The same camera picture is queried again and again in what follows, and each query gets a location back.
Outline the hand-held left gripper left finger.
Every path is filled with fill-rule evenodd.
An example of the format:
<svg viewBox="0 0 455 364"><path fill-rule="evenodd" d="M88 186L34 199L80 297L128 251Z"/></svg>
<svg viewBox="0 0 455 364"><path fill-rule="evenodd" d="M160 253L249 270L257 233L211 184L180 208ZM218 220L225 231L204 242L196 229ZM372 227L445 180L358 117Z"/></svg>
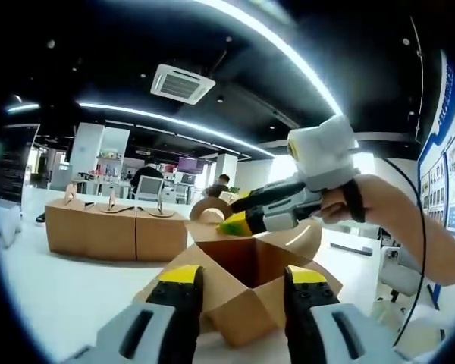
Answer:
<svg viewBox="0 0 455 364"><path fill-rule="evenodd" d="M74 362L191 363L202 304L202 266L165 271L148 297L101 327L96 344L75 353Z"/></svg>

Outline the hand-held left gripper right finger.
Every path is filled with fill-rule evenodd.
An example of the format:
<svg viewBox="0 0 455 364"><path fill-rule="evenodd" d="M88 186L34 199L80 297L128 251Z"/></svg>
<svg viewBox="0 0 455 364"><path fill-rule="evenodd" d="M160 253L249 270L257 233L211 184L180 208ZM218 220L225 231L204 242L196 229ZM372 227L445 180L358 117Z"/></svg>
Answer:
<svg viewBox="0 0 455 364"><path fill-rule="evenodd" d="M285 336L292 363L397 363L391 333L340 303L326 278L306 268L284 270Z"/></svg>

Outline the person's right hand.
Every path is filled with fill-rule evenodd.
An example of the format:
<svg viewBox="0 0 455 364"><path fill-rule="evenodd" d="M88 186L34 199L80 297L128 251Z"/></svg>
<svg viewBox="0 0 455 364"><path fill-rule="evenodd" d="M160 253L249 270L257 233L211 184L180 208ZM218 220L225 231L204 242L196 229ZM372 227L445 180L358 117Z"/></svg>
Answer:
<svg viewBox="0 0 455 364"><path fill-rule="evenodd" d="M378 209L381 208L381 197L385 182L371 174L356 176L349 187L327 190L322 194L322 220L327 224L340 221L376 222Z"/></svg>

